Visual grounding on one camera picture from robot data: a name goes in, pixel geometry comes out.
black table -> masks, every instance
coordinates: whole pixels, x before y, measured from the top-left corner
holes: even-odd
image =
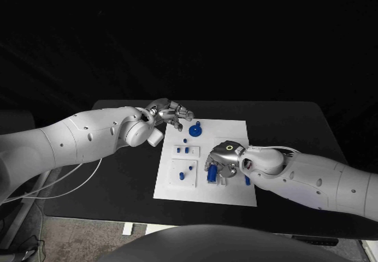
[[[289,146],[347,164],[322,110],[309,102],[178,101],[196,118],[246,120],[253,145]],[[93,109],[145,107],[146,100],[101,100]],[[49,199],[49,216],[149,224],[222,224],[273,233],[378,240],[378,222],[357,215],[315,210],[256,187],[259,207],[153,198],[162,153],[145,143],[123,147],[103,159],[97,174],[71,194]],[[98,161],[80,167],[55,185],[51,195],[68,192],[91,175]],[[74,166],[62,168],[65,175]]]

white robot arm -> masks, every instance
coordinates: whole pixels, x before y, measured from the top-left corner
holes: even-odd
[[[85,111],[48,127],[0,135],[0,204],[45,171],[95,161],[146,140],[156,146],[165,136],[155,126],[166,122],[182,131],[179,118],[191,121],[194,113],[163,98],[146,108]]]
[[[234,177],[237,170],[264,190],[313,209],[357,214],[378,221],[378,175],[310,154],[234,141],[211,151],[205,171]]]

black curtain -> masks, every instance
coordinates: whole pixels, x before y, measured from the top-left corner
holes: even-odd
[[[309,101],[372,170],[377,17],[375,1],[2,1],[0,108],[42,127],[100,99]]]

white board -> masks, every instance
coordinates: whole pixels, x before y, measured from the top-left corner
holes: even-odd
[[[189,127],[196,121],[201,122],[202,134],[192,137]],[[181,120],[181,123],[182,132],[168,124],[153,198],[257,206],[254,185],[247,186],[240,170],[233,178],[221,179],[218,176],[217,184],[208,183],[208,172],[204,170],[209,152],[224,141],[235,141],[248,147],[246,121],[194,119],[192,122]],[[188,166],[192,162],[194,169],[189,172]],[[179,179],[181,172],[186,173],[183,180]]]

robotic hand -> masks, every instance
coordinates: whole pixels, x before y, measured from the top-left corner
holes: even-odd
[[[36,175],[65,165],[103,159],[146,141],[156,146],[163,122],[182,131],[179,119],[195,117],[188,109],[159,99],[146,108],[106,108],[75,114],[48,127],[0,135],[0,204]]]
[[[293,153],[282,153],[279,148]],[[217,175],[233,179],[238,170],[261,189],[299,204],[378,221],[377,174],[289,147],[244,148],[225,141],[212,149],[205,163],[209,182]]]

